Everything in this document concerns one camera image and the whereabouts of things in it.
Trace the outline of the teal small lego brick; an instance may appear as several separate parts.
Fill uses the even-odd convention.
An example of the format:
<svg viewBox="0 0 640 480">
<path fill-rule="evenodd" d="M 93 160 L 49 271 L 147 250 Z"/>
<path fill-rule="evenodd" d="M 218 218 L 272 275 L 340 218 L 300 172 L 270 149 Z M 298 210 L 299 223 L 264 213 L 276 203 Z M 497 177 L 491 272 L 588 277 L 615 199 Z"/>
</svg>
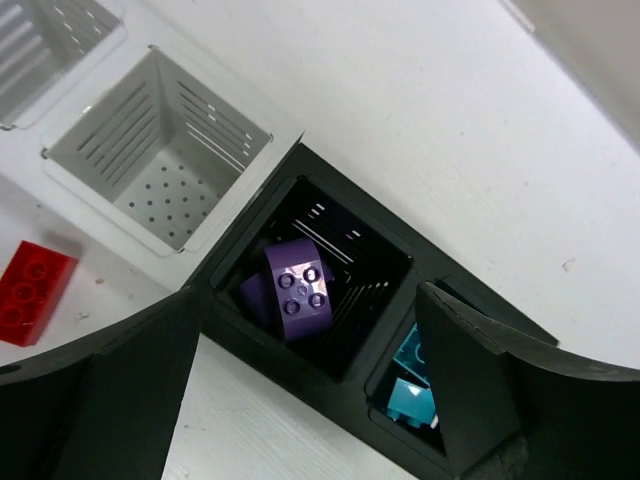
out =
<svg viewBox="0 0 640 480">
<path fill-rule="evenodd" d="M 401 378 L 395 382 L 386 415 L 395 422 L 402 420 L 416 429 L 422 426 L 435 429 L 439 423 L 432 391 Z"/>
</svg>

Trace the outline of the teal rounded lego piece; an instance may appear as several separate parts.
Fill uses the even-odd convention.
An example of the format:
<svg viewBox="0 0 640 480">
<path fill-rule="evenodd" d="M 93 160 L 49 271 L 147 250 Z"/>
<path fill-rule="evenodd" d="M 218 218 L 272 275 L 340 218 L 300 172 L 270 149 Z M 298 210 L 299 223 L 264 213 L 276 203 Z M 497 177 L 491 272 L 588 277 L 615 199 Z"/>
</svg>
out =
<svg viewBox="0 0 640 480">
<path fill-rule="evenodd" d="M 417 324 L 414 323 L 411 330 L 396 350 L 393 360 L 413 377 L 429 386 L 430 382 L 426 374 L 426 364 L 421 349 L 421 339 Z"/>
</svg>

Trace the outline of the purple rounded lego piece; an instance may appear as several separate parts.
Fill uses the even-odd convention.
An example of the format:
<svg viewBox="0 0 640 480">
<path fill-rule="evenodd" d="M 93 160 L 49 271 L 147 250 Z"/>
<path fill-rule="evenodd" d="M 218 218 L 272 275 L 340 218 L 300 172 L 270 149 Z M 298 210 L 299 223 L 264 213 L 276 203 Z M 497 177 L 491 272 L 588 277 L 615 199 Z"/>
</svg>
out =
<svg viewBox="0 0 640 480">
<path fill-rule="evenodd" d="M 255 273 L 239 286 L 239 295 L 243 304 L 249 309 L 255 322 L 263 329 L 273 325 L 269 291 L 263 273 Z"/>
</svg>

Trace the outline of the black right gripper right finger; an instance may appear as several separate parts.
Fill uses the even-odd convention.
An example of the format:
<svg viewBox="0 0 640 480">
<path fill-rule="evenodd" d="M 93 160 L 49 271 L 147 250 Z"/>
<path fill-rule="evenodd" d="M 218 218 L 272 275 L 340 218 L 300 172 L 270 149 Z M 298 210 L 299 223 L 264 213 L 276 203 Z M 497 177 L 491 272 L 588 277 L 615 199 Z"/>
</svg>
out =
<svg viewBox="0 0 640 480">
<path fill-rule="evenodd" d="M 455 478 L 638 478 L 638 370 L 564 351 L 431 283 L 415 311 Z"/>
</svg>

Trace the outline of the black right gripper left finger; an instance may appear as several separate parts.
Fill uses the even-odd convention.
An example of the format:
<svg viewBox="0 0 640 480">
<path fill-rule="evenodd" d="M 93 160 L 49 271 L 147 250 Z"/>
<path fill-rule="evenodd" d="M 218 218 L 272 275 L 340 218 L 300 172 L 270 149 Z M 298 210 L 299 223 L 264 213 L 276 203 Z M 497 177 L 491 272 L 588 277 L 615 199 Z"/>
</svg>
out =
<svg viewBox="0 0 640 480">
<path fill-rule="evenodd" d="M 1 369 L 4 479 L 158 479 L 200 335 L 185 288 Z"/>
</svg>

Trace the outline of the purple rectangular lego brick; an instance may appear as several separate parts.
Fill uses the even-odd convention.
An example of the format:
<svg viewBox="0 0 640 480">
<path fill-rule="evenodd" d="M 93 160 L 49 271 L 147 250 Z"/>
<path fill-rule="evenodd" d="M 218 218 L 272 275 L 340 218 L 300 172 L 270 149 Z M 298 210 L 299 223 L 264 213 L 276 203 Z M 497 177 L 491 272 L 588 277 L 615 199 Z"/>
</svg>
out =
<svg viewBox="0 0 640 480">
<path fill-rule="evenodd" d="M 333 326 L 327 275 L 314 242 L 301 238 L 264 249 L 279 334 L 295 342 Z"/>
</svg>

